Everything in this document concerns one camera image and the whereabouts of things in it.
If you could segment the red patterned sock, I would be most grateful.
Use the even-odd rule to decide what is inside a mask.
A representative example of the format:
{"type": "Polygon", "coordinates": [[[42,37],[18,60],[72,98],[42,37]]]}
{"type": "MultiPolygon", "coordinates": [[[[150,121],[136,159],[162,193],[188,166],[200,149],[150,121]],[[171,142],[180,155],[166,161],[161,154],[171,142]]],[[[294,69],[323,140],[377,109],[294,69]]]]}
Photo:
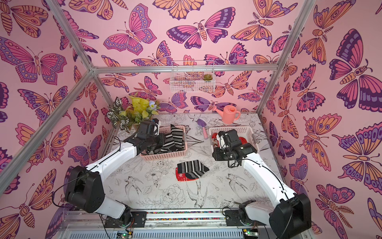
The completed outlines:
{"type": "Polygon", "coordinates": [[[213,133],[213,134],[212,134],[212,137],[211,137],[212,141],[213,141],[213,142],[218,142],[217,137],[218,137],[218,133],[213,133]]]}

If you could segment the black grey striped sock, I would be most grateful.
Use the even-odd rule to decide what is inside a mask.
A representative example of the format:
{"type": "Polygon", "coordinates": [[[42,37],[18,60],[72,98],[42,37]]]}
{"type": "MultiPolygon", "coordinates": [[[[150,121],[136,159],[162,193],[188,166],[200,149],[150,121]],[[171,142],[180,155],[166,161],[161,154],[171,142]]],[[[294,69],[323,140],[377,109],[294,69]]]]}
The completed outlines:
{"type": "Polygon", "coordinates": [[[165,135],[165,141],[162,146],[158,146],[154,149],[154,154],[162,154],[176,151],[174,138],[171,133],[165,135]]]}
{"type": "Polygon", "coordinates": [[[177,167],[179,173],[185,173],[187,177],[196,178],[196,180],[203,177],[210,170],[199,160],[182,162],[177,167]]]}

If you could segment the black white striped sock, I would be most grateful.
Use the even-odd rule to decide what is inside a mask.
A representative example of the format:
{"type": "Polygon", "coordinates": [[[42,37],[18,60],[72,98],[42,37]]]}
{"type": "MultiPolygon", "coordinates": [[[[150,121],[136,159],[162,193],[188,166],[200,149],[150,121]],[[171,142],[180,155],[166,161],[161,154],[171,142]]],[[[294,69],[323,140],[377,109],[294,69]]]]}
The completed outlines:
{"type": "Polygon", "coordinates": [[[179,151],[185,150],[185,141],[184,141],[184,132],[182,129],[176,127],[175,125],[171,125],[171,132],[173,136],[173,140],[176,146],[176,149],[179,151]]]}

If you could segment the red snowflake bird sock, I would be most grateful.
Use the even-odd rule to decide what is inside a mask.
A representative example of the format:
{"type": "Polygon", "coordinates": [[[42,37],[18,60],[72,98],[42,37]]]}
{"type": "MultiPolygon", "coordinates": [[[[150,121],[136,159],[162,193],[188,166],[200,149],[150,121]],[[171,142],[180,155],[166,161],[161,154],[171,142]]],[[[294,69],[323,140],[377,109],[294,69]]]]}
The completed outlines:
{"type": "Polygon", "coordinates": [[[187,182],[187,181],[194,181],[196,178],[187,177],[185,173],[179,173],[178,167],[175,169],[175,175],[179,182],[187,182]]]}

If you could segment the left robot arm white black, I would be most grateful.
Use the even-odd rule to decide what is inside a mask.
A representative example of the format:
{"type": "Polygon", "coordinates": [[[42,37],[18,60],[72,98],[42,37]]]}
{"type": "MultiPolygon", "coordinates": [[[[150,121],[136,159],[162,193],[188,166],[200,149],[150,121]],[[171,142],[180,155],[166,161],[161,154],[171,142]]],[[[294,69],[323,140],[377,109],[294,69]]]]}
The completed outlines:
{"type": "Polygon", "coordinates": [[[106,196],[106,179],[120,166],[143,151],[148,152],[165,141],[159,132],[159,119],[143,121],[138,130],[120,143],[119,148],[85,167],[77,166],[70,172],[66,202],[87,213],[97,213],[115,219],[121,227],[131,224],[131,208],[106,196]]]}

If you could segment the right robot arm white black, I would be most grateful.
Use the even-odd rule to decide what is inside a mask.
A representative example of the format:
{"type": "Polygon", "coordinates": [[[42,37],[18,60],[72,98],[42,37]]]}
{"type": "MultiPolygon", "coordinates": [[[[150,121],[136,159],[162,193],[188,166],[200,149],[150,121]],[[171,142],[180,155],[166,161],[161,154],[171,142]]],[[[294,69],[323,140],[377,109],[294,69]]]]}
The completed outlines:
{"type": "Polygon", "coordinates": [[[288,187],[263,161],[257,148],[243,144],[236,130],[217,134],[219,147],[214,149],[216,161],[229,166],[242,166],[268,196],[271,205],[259,202],[244,204],[246,218],[268,225],[278,239],[291,239],[311,228],[311,202],[305,194],[297,194],[288,187]]]}

